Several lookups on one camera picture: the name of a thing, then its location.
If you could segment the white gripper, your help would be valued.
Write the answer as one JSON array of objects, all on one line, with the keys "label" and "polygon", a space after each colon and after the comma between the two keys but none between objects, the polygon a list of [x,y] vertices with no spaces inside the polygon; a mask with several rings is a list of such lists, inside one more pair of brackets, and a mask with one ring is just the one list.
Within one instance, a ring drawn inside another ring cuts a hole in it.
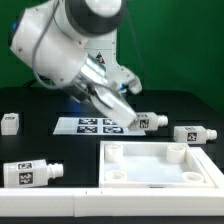
[{"label": "white gripper", "polygon": [[92,85],[90,99],[96,109],[120,127],[128,128],[136,120],[135,111],[118,92],[110,91],[99,85]]}]

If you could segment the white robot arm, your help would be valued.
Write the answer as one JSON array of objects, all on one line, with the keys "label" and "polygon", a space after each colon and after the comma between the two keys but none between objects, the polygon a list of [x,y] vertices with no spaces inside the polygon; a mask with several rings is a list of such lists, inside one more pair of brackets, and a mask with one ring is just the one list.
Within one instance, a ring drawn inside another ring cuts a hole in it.
[{"label": "white robot arm", "polygon": [[116,62],[116,31],[126,0],[48,0],[25,9],[13,24],[10,50],[32,68],[37,81],[91,103],[117,125],[139,128],[140,119],[121,95],[137,94],[139,78]]}]

